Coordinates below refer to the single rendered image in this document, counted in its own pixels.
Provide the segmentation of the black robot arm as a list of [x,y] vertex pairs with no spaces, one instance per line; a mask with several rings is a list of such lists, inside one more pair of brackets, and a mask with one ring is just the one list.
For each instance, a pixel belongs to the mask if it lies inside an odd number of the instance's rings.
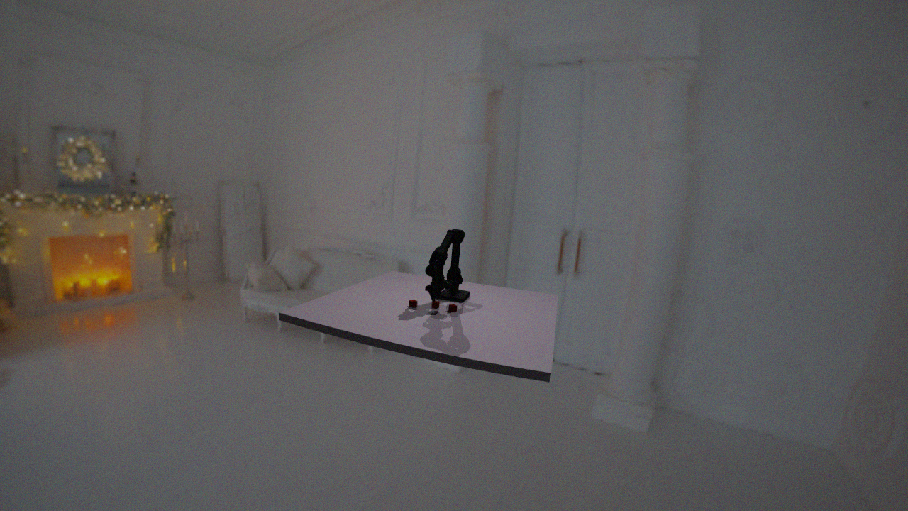
[[436,247],[435,251],[432,253],[431,258],[429,258],[429,265],[425,270],[428,276],[443,274],[443,266],[448,257],[447,251],[452,244],[451,267],[450,270],[448,270],[447,280],[444,279],[445,276],[442,276],[438,283],[439,287],[441,286],[445,289],[450,289],[447,291],[448,293],[460,293],[458,285],[463,283],[463,277],[458,268],[458,258],[460,257],[460,244],[463,242],[464,237],[465,232],[463,230],[447,230],[447,235],[445,235],[440,247]]

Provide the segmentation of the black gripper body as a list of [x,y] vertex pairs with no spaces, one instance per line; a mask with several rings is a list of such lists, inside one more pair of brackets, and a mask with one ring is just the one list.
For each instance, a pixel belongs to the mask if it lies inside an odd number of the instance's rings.
[[440,287],[438,286],[438,283],[440,282],[440,279],[442,278],[442,276],[444,276],[444,275],[437,274],[437,275],[432,276],[432,282],[430,285],[427,285],[427,287],[425,288],[425,291],[436,293],[438,291],[438,288],[442,288],[441,286]]

